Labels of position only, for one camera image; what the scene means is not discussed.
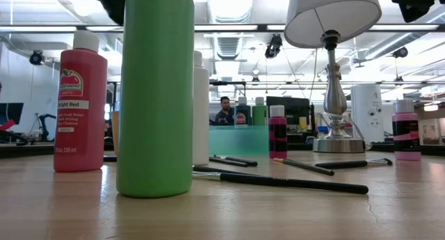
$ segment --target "white bottle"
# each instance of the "white bottle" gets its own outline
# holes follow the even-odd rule
[[[202,54],[195,51],[193,75],[193,165],[209,163],[209,72],[202,67]]]

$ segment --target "white bottle cap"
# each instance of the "white bottle cap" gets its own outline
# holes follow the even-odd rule
[[[284,105],[272,105],[270,107],[271,118],[283,118],[284,117]]]
[[[393,104],[394,113],[401,113],[401,112],[414,112],[414,104],[411,99],[402,99],[397,100]]]
[[[195,51],[193,54],[193,60],[195,61],[195,66],[202,67],[202,53]]]
[[[90,31],[74,32],[74,49],[89,49],[91,51],[99,51],[99,36]]]
[[[264,97],[255,98],[255,104],[256,105],[264,105]]]
[[[238,97],[238,105],[246,105],[248,103],[247,97]]]

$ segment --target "green bottle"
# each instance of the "green bottle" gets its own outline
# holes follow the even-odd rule
[[[268,112],[264,105],[264,97],[255,98],[255,106],[252,107],[252,125],[267,126]]]
[[[193,154],[193,0],[126,0],[125,18],[118,191],[139,198],[187,192]]]

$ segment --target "table lamp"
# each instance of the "table lamp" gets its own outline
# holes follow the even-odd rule
[[[315,152],[364,152],[364,141],[349,136],[344,127],[346,97],[340,85],[337,44],[371,28],[382,16],[378,0],[290,0],[284,37],[299,48],[327,50],[327,91],[323,108],[330,116],[329,134],[314,140]]]

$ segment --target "table surface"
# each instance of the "table surface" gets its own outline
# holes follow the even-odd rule
[[[290,152],[306,163],[393,154]],[[194,179],[188,193],[118,195],[116,163],[55,173],[52,156],[0,160],[0,239],[443,239],[445,158],[336,170],[333,177],[250,157],[257,168],[211,167],[369,186],[368,195]]]

